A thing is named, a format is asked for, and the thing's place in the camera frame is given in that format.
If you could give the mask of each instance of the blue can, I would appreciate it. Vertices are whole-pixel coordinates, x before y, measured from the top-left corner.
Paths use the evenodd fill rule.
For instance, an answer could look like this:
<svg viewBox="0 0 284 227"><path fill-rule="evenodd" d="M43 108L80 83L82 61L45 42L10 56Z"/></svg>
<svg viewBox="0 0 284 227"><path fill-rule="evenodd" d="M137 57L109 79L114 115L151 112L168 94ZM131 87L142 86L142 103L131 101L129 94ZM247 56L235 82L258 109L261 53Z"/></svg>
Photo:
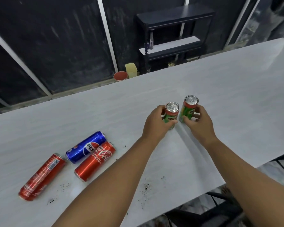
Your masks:
<svg viewBox="0 0 284 227"><path fill-rule="evenodd" d="M84 139L82 142L69 149L65 156L72 163L78 162L84 156L89 155L92 151L97 149L102 143L106 142L105 135L101 131L89 136L87 139Z"/></svg>

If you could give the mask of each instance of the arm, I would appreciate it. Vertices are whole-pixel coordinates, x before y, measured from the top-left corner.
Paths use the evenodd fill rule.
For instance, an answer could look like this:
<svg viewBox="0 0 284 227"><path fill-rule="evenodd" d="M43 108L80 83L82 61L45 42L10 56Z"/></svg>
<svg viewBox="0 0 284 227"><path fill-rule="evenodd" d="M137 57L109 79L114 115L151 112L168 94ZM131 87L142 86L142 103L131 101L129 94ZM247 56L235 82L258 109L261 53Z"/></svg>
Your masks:
<svg viewBox="0 0 284 227"><path fill-rule="evenodd" d="M91 182L52 227L120 226L151 153L168 129L177 123L175 120L164 123L163 110L164 105L160 105L151 112L141 138Z"/></svg>
<svg viewBox="0 0 284 227"><path fill-rule="evenodd" d="M215 135L212 120L202 106L184 118L193 135L205 147L231 193L256 226L284 227L284 186L253 168Z"/></svg>

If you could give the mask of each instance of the can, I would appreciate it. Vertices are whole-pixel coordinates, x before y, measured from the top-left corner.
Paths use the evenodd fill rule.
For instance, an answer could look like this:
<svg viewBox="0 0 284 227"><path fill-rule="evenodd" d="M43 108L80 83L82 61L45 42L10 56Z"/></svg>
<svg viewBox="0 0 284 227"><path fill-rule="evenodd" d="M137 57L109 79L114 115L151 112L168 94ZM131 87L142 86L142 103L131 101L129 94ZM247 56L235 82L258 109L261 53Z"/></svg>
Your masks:
<svg viewBox="0 0 284 227"><path fill-rule="evenodd" d="M97 131L82 142L69 149L65 156L72 163L78 162L80 159L89 155L95 149L97 149L102 143L106 141L105 135L101 131Z"/></svg>
<svg viewBox="0 0 284 227"><path fill-rule="evenodd" d="M188 119L191 119L198 103L199 99L196 96L186 96L179 115L179 121L183 122L183 116L186 116Z"/></svg>
<svg viewBox="0 0 284 227"><path fill-rule="evenodd" d="M61 155L53 154L38 171L20 189L18 195L26 201L32 201L48 186L65 166Z"/></svg>
<svg viewBox="0 0 284 227"><path fill-rule="evenodd" d="M115 151L110 142L104 142L75 169L75 175L86 182Z"/></svg>
<svg viewBox="0 0 284 227"><path fill-rule="evenodd" d="M165 115L163 117L164 122L169 122L170 120L174 120L178 118L179 113L179 105L175 102L169 102L165 105Z"/></svg>

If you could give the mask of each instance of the green can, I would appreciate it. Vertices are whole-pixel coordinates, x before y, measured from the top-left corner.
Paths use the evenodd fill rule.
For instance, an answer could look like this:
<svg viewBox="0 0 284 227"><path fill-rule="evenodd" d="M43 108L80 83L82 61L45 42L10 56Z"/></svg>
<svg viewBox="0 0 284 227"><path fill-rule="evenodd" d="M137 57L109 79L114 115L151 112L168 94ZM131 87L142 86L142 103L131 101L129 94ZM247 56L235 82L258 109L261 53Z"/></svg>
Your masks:
<svg viewBox="0 0 284 227"><path fill-rule="evenodd" d="M182 109L180 111L179 121L183 122L183 116L191 119L193 113L199 103L199 99L196 96L186 96L183 102Z"/></svg>
<svg viewBox="0 0 284 227"><path fill-rule="evenodd" d="M170 120L174 120L178 118L179 113L179 105L175 102L169 102L165 105L165 114L163 117L164 122L169 122Z"/></svg>

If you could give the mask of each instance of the forearm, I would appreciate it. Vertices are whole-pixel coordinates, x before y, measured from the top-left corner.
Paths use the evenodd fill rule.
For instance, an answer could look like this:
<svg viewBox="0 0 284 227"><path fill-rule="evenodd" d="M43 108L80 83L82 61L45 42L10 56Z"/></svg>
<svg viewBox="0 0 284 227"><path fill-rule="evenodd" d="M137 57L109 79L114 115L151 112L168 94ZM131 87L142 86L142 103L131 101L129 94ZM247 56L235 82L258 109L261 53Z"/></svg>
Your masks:
<svg viewBox="0 0 284 227"><path fill-rule="evenodd" d="M205 148L256 226L284 226L284 186L253 168L219 140Z"/></svg>
<svg viewBox="0 0 284 227"><path fill-rule="evenodd" d="M155 142L138 139L119 160L82 191L53 227L120 226L156 145Z"/></svg>

